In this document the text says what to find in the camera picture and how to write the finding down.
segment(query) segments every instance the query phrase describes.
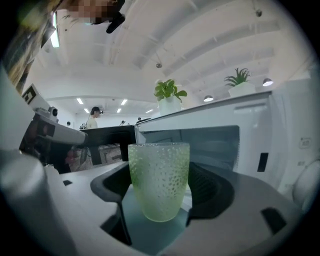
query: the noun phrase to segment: person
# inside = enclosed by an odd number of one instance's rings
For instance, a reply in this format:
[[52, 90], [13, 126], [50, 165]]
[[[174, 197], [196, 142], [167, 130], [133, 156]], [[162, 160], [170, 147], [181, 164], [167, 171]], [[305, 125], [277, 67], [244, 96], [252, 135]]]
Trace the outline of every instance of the person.
[[90, 112], [90, 116], [89, 116], [88, 121], [86, 121], [85, 127], [87, 129], [98, 128], [98, 124], [97, 124], [97, 121], [95, 120], [95, 118], [98, 118], [99, 116], [100, 116], [100, 108], [98, 108], [97, 106], [94, 106]]
[[29, 13], [21, 20], [2, 57], [3, 67], [20, 95], [35, 56], [56, 30], [52, 24], [56, 11], [67, 10], [72, 17], [90, 18], [98, 24], [114, 17], [124, 3], [121, 0], [37, 0], [37, 4], [30, 9], [29, 1], [26, 2], [20, 8], [19, 15]]

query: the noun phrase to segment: potted plant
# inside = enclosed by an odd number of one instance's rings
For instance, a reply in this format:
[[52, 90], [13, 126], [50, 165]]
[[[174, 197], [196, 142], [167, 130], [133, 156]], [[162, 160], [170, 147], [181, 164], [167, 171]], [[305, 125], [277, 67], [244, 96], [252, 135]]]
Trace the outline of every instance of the potted plant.
[[229, 94], [231, 97], [238, 97], [247, 94], [254, 94], [256, 92], [256, 87], [254, 84], [248, 83], [249, 70], [243, 68], [239, 71], [239, 68], [235, 69], [236, 76], [227, 76], [224, 81], [229, 82], [226, 86], [232, 86], [229, 89]]
[[182, 100], [180, 97], [186, 97], [185, 90], [178, 91], [173, 79], [166, 82], [158, 80], [156, 82], [154, 96], [156, 96], [161, 116], [168, 115], [181, 110]]

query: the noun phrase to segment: green plant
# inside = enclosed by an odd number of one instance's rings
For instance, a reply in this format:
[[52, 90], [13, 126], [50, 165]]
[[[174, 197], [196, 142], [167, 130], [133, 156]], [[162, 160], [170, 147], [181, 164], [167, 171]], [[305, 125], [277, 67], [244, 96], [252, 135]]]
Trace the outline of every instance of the green plant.
[[225, 82], [230, 82], [230, 83], [227, 83], [226, 86], [232, 86], [232, 87], [235, 87], [243, 82], [248, 82], [249, 80], [248, 77], [250, 77], [249, 75], [249, 70], [247, 68], [243, 68], [239, 71], [239, 68], [236, 68], [235, 69], [236, 71], [236, 77], [234, 76], [227, 76], [224, 81]]
[[158, 102], [164, 98], [176, 96], [181, 102], [180, 97], [186, 97], [188, 94], [185, 90], [178, 91], [178, 87], [175, 85], [175, 81], [169, 79], [166, 82], [158, 81], [155, 87], [154, 96], [156, 96]]

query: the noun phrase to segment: drinking glass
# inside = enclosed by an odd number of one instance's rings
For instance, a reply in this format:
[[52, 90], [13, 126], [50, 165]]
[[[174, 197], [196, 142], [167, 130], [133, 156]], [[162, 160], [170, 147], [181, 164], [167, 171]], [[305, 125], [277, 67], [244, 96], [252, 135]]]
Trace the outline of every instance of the drinking glass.
[[188, 183], [188, 143], [128, 145], [134, 194], [143, 214], [154, 222], [173, 219], [181, 207]]

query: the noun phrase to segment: ceiling light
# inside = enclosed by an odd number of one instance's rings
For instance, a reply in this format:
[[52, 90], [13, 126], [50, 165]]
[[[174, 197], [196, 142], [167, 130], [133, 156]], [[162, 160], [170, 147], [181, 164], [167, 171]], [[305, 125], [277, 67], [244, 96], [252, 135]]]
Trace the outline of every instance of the ceiling light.
[[80, 98], [77, 98], [76, 100], [79, 102], [79, 104], [83, 105], [83, 102]]
[[214, 97], [212, 97], [211, 95], [207, 95], [203, 99], [204, 102], [211, 102], [213, 100], [214, 100]]
[[126, 104], [127, 101], [128, 101], [127, 99], [124, 99], [124, 100], [121, 102], [121, 105]]
[[270, 86], [274, 83], [270, 78], [266, 78], [263, 80], [262, 86]]
[[[53, 26], [55, 27], [55, 29], [57, 29], [57, 13], [55, 12], [53, 14], [53, 21], [52, 21]], [[53, 32], [53, 34], [50, 36], [51, 39], [51, 43], [52, 43], [52, 47], [53, 48], [58, 48], [59, 45], [59, 37], [58, 37], [58, 31], [55, 30]]]

